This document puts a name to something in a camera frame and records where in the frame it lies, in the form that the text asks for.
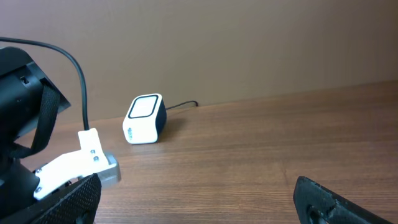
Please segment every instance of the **brown wall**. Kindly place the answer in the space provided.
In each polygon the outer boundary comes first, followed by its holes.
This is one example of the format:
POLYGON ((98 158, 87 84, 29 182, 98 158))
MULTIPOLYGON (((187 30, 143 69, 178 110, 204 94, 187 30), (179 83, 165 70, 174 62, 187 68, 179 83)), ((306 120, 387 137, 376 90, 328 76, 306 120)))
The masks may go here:
MULTIPOLYGON (((397 12, 397 0, 2 0, 0 35, 74 55, 102 119, 146 93, 206 105, 395 79, 397 12)), ((61 123, 80 121, 70 62, 23 48, 71 101, 61 123)))

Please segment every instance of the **power cord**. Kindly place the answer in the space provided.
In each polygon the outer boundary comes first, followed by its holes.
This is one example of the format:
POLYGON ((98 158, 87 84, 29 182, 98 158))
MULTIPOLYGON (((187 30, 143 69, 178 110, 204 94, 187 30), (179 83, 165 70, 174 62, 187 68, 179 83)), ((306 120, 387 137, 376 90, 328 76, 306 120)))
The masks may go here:
POLYGON ((22 39, 8 38, 8 37, 0 37, 0 41, 10 42, 10 43, 18 43, 18 44, 29 44, 29 45, 39 46, 39 47, 46 47, 48 49, 52 49, 57 52, 60 52, 61 54, 66 56, 72 62, 72 64, 75 66, 75 68, 77 70, 77 74, 79 75, 80 88, 81 88, 81 108, 82 108, 81 113, 83 115, 83 125, 85 128, 85 131, 90 129, 90 127, 88 126, 88 117, 87 117, 87 90, 86 90, 85 76, 83 74, 83 70, 81 69, 79 63, 76 61, 76 59, 72 55, 70 55, 70 53, 68 53, 65 50, 61 49, 60 47, 54 46, 52 44, 46 44, 43 42, 38 42, 38 41, 33 41, 33 40, 22 40, 22 39))
POLYGON ((196 104, 195 106, 199 106, 199 104, 198 104, 198 102, 197 102, 196 100, 190 100, 190 101, 186 101, 186 102, 183 102, 183 103, 180 103, 180 104, 177 104, 177 105, 168 107, 168 108, 166 108, 166 109, 167 109, 167 110, 173 109, 173 108, 176 108, 176 107, 178 107, 178 106, 182 106, 182 105, 187 104, 187 103, 195 103, 195 104, 196 104))

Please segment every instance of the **white device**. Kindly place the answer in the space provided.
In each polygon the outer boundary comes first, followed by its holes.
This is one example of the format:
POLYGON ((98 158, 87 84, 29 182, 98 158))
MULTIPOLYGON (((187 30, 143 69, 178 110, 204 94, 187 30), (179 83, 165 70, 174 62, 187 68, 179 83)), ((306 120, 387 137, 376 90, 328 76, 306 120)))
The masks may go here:
POLYGON ((154 143, 166 123, 167 113, 162 95, 137 96, 123 121, 124 137, 130 144, 154 143))
POLYGON ((33 197, 37 200, 42 200, 73 178, 81 179, 97 173, 103 188, 121 180, 119 163, 112 154, 102 151, 97 130, 79 131, 78 135, 80 150, 62 154, 36 170, 40 182, 33 197))

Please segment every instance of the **white speaker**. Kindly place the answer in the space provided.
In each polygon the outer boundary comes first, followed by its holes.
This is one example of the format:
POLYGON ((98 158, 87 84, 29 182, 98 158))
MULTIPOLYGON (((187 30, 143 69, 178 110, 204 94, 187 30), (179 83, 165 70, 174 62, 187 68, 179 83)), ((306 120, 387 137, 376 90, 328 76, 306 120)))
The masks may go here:
POLYGON ((167 120, 166 108, 160 94, 136 97, 123 121, 124 137, 130 144, 154 143, 167 120))

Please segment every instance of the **wooden table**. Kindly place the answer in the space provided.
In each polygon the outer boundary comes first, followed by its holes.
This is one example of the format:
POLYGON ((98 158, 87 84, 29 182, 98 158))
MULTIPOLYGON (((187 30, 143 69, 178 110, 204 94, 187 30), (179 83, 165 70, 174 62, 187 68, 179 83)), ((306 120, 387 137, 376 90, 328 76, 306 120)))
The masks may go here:
MULTIPOLYGON (((398 82, 170 110, 156 144, 129 145, 123 119, 91 122, 123 178, 96 223, 298 223, 300 175, 398 223, 398 82)), ((81 128, 24 164, 79 149, 81 128)))

